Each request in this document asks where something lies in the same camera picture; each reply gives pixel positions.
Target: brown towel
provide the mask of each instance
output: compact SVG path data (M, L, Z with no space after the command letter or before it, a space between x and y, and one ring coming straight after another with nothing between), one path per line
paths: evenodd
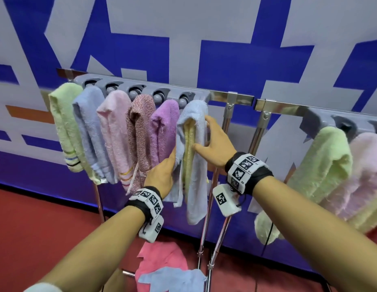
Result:
M127 195L133 194L144 185L145 177L152 167L148 126L155 110L152 96L140 94L126 113L130 156L136 168Z

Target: person's right arm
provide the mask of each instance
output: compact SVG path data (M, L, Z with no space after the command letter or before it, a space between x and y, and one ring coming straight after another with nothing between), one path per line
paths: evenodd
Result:
M224 168L236 150L217 122L210 116L206 120L210 145L195 144L194 149ZM374 242L272 176L260 180L252 195L283 236L338 290L377 291Z

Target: black stripe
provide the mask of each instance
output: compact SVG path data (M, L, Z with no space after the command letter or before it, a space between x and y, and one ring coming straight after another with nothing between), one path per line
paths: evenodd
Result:
M77 162L76 164L73 164L73 165L67 164L67 166L69 166L69 167L73 167L73 166L76 166L77 164L80 164L80 161Z

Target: hand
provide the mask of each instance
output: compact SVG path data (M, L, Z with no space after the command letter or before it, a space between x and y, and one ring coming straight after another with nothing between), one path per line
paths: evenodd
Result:
M157 188L162 196L162 200L172 189L172 172L174 170L175 155L176 147L168 158L164 159L148 172L144 182L144 186L154 186Z
M195 143L193 149L206 161L218 168L225 169L226 163L237 151L217 121L210 116L205 116L205 119L210 127L210 144L201 146Z

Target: light blue towel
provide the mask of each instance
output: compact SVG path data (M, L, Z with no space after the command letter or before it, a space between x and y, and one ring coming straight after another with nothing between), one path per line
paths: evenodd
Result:
M114 184L117 183L117 178L108 158L97 115L97 108L104 100L102 91L98 87L90 86L75 98L72 106L87 162L101 179L106 178L108 182Z
M180 268L162 267L141 275L138 282L151 284L149 292L203 292L205 280L200 269L183 271Z
M203 100L192 100L181 113L177 121L176 129L176 159L174 166L174 176L179 172L178 182L172 188L170 194L178 193L178 200L174 204L180 207L183 202L182 166L183 155L185 153L185 134L183 124L188 119L195 120L195 142L205 145L207 138L207 128L205 115L208 114L207 104ZM207 162L196 152L192 162L190 184L185 185L187 200L187 222L195 225L201 221L207 213Z

